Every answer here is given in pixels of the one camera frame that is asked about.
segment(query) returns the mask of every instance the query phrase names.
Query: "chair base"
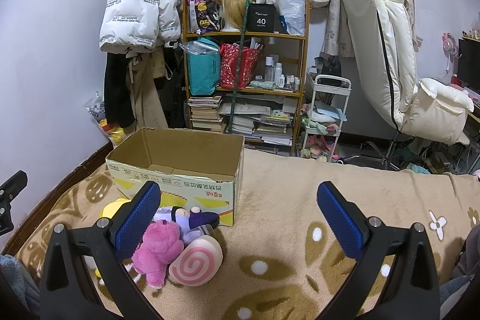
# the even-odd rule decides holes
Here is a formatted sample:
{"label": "chair base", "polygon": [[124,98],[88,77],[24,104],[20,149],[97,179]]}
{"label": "chair base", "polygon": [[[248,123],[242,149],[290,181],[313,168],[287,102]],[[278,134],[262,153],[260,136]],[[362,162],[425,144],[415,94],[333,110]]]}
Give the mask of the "chair base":
{"label": "chair base", "polygon": [[397,131],[397,133],[395,134],[395,137],[390,141],[390,145],[388,146],[388,150],[386,153],[383,153],[380,150],[380,148],[378,148],[375,145],[375,143],[373,143],[372,141],[367,141],[367,144],[369,144],[375,150],[375,152],[377,152],[379,157],[359,153],[357,155],[351,155],[345,158],[340,158],[337,160],[337,163],[347,164],[348,162],[354,159],[369,160],[371,162],[380,163],[382,165],[383,170],[390,169],[392,171],[400,171],[400,167],[398,167],[395,163],[392,162],[392,155],[395,152],[395,148],[397,146],[397,139],[399,135],[400,135],[400,132]]}

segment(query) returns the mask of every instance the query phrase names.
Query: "teal shopping bag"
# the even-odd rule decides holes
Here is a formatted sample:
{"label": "teal shopping bag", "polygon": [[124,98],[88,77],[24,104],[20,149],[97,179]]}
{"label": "teal shopping bag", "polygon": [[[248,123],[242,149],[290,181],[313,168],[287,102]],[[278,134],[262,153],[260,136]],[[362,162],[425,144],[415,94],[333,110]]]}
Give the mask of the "teal shopping bag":
{"label": "teal shopping bag", "polygon": [[[207,38],[198,41],[220,47]],[[188,77],[191,95],[212,95],[220,84],[220,52],[213,55],[187,54]]]}

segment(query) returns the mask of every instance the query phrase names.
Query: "red bag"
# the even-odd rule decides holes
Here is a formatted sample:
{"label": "red bag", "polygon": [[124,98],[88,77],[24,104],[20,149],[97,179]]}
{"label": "red bag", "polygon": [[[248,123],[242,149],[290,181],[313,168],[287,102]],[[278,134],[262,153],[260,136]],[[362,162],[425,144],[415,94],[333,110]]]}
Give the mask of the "red bag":
{"label": "red bag", "polygon": [[[235,73],[237,71],[237,60],[239,57],[238,44],[222,44],[220,55],[222,63],[220,68],[220,86],[232,88],[235,84]],[[251,73],[257,64],[262,53],[261,48],[252,49],[243,47],[240,63],[240,74],[238,75],[238,90],[245,88],[251,81]]]}

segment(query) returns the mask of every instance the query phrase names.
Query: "pink plush toy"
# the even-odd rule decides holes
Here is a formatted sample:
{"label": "pink plush toy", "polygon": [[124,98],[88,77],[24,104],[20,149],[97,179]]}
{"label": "pink plush toy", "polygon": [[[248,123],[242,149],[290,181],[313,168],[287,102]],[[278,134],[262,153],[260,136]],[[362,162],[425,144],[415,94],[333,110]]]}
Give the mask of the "pink plush toy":
{"label": "pink plush toy", "polygon": [[165,284],[167,266],[182,251],[178,224],[161,220],[148,226],[143,234],[143,243],[131,260],[139,274],[146,274],[148,285],[160,289]]}

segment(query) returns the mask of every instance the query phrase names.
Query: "white office chair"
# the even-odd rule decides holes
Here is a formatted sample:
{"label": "white office chair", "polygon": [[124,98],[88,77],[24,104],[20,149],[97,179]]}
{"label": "white office chair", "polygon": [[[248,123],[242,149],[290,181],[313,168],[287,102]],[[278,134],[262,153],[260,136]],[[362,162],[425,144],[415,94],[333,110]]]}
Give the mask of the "white office chair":
{"label": "white office chair", "polygon": [[355,155],[398,170],[391,161],[400,133],[447,145],[460,141],[472,100],[463,92],[424,78],[417,80],[416,59],[404,0],[342,0],[348,16],[362,89],[370,104],[397,129],[379,158]]}

